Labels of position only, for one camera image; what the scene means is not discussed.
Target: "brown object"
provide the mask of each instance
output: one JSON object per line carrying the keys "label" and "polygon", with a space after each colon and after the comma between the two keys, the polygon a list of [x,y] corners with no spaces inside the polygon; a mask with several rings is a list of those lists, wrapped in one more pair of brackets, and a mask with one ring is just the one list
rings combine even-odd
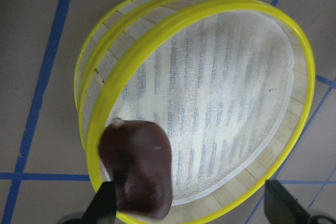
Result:
{"label": "brown object", "polygon": [[109,125],[100,140],[99,156],[115,182],[117,210],[164,218],[172,204],[172,152],[165,132],[148,121]]}

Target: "yellow trim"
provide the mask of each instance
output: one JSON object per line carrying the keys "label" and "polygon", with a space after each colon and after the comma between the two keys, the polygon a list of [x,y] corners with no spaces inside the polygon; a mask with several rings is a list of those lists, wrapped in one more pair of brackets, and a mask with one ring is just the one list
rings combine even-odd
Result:
{"label": "yellow trim", "polygon": [[[85,51],[88,43],[90,42],[91,38],[94,36],[94,34],[96,33],[96,31],[99,29],[99,27],[106,21],[106,19],[109,18],[114,12],[116,12],[117,10],[119,10],[121,7],[125,6],[126,4],[128,4],[128,3],[132,2],[132,1],[134,1],[134,0],[125,0],[121,4],[117,5],[113,9],[109,10],[106,14],[104,14],[104,16],[102,16],[100,18],[100,20],[94,25],[93,29],[90,31],[88,37],[86,38],[85,42],[83,43],[83,45],[81,47],[81,50],[80,50],[80,53],[79,53],[79,56],[78,56],[78,59],[77,59],[77,63],[76,63],[75,76],[74,76],[74,85],[73,85],[73,88],[74,88],[73,89],[74,90],[73,91],[74,92],[73,96],[75,98],[75,105],[76,105],[77,111],[80,108],[78,108],[79,107],[79,105],[78,105],[79,101],[78,101],[78,97],[77,97],[77,85],[76,85],[76,83],[77,83],[78,69],[79,69],[80,62],[83,59],[84,51]],[[80,84],[83,81],[83,77],[84,77],[84,72],[83,72],[83,74],[81,76]],[[82,130],[82,124],[81,124],[81,122],[79,122],[79,134],[80,134],[80,140],[81,140],[83,148],[85,150],[86,145],[85,145],[85,141],[84,141],[84,136],[83,136],[83,130]]]}
{"label": "yellow trim", "polygon": [[[285,23],[297,36],[304,50],[308,71],[306,101],[303,107],[302,115],[296,129],[291,136],[291,139],[289,140],[284,151],[280,154],[278,159],[268,170],[268,172],[262,177],[262,179],[260,179],[247,193],[223,209],[204,218],[200,218],[188,223],[206,223],[234,209],[247,198],[249,198],[253,193],[255,193],[264,184],[265,180],[270,178],[272,174],[280,167],[294,147],[295,142],[302,132],[311,108],[315,73],[313,54],[309,42],[301,28],[290,17],[271,5],[254,0],[212,0],[187,7],[158,23],[139,40],[137,40],[131,48],[129,48],[129,50],[118,61],[117,65],[111,71],[94,105],[88,127],[86,158],[90,180],[96,191],[101,184],[101,178],[99,174],[99,156],[97,153],[97,145],[99,143],[100,135],[104,130],[105,122],[108,118],[110,110],[113,107],[113,104],[131,76],[135,73],[142,62],[157,47],[159,47],[162,43],[179,32],[181,29],[208,16],[234,10],[249,10],[267,14]],[[118,213],[118,218],[127,223],[143,223],[121,213]]]}
{"label": "yellow trim", "polygon": [[81,82],[79,86],[79,125],[82,126],[83,120],[83,107],[84,107],[84,99],[86,97],[87,90],[89,88],[93,73],[95,72],[95,68],[100,62],[101,58],[104,56],[109,47],[113,45],[115,40],[117,40],[121,33],[123,33],[130,25],[132,25],[135,21],[139,20],[140,17],[149,13],[151,10],[165,5],[167,3],[171,3],[176,0],[152,0],[149,1],[134,10],[127,13],[125,16],[120,18],[117,23],[113,25],[100,39],[95,49],[92,51],[83,74],[81,76]]}
{"label": "yellow trim", "polygon": [[116,7],[110,9],[107,13],[105,13],[99,20],[98,22],[94,25],[94,27],[92,28],[92,30],[90,31],[89,35],[87,36],[87,38],[85,39],[84,43],[82,44],[82,47],[80,49],[80,53],[77,59],[77,63],[76,63],[76,67],[75,67],[75,75],[74,75],[74,85],[73,85],[73,96],[75,97],[75,104],[76,104],[76,109],[77,109],[77,86],[76,86],[76,81],[77,81],[77,74],[78,74],[78,69],[79,69],[79,63],[82,61],[83,58],[83,53],[84,50],[86,49],[90,39],[93,37],[93,35],[96,33],[96,31],[98,30],[98,28],[105,22],[105,20],[110,17],[114,12],[116,12],[118,9],[120,9],[121,7],[125,6],[126,4],[132,2],[134,0],[125,0],[122,3],[120,3],[119,5],[117,5]]}

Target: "white mesh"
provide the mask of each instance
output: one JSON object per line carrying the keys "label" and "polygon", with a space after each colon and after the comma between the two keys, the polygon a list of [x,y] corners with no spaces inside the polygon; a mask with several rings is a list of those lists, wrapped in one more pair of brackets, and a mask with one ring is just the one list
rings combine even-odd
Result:
{"label": "white mesh", "polygon": [[115,116],[149,120],[172,147],[174,205],[211,193],[251,163],[278,128],[292,88],[290,42],[271,18],[235,11],[198,21],[152,53]]}

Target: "tiled floor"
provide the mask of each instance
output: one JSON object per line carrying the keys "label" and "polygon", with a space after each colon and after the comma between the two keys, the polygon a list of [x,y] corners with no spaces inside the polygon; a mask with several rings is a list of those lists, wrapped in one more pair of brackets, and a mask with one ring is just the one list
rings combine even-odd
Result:
{"label": "tiled floor", "polygon": [[[84,211],[92,199],[73,69],[85,35],[120,1],[0,0],[2,224],[56,223]],[[327,80],[318,77],[307,128],[276,177],[304,207],[336,218],[336,4],[278,0],[277,7],[306,32],[317,75]],[[263,189],[211,223],[267,223]]]}

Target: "basket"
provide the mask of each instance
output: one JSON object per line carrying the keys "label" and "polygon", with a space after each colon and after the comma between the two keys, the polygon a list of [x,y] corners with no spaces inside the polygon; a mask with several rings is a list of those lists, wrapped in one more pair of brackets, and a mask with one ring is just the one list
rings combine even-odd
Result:
{"label": "basket", "polygon": [[165,219],[206,223],[256,192],[303,130],[314,89],[309,42],[255,0],[126,0],[94,26],[74,79],[80,136],[97,191],[97,146],[114,116],[159,124],[172,145]]}

